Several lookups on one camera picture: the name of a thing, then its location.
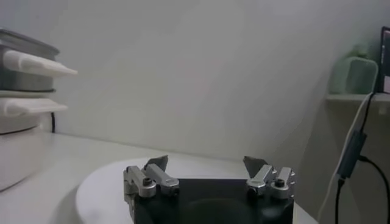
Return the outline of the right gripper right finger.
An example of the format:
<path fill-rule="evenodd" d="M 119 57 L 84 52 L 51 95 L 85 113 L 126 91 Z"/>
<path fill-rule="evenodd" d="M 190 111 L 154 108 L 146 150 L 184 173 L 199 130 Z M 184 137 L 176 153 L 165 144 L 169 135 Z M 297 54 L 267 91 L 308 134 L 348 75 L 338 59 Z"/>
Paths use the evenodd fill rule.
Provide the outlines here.
<path fill-rule="evenodd" d="M 249 174 L 247 193 L 251 198 L 265 195 L 278 200 L 294 197 L 296 174 L 290 167 L 276 169 L 263 159 L 245 156 L 243 163 Z"/>

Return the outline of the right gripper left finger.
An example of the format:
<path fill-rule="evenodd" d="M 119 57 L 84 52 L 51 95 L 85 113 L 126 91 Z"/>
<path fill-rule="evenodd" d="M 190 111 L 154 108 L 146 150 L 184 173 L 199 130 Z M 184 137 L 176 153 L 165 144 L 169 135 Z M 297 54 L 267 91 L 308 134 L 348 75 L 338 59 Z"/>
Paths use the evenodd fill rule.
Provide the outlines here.
<path fill-rule="evenodd" d="M 165 155 L 149 159 L 142 169 L 138 166 L 126 167 L 123 171 L 124 200 L 131 203 L 135 197 L 152 198 L 158 189 L 165 196 L 179 195 L 179 180 L 165 172 L 167 164 L 168 156 Z"/>

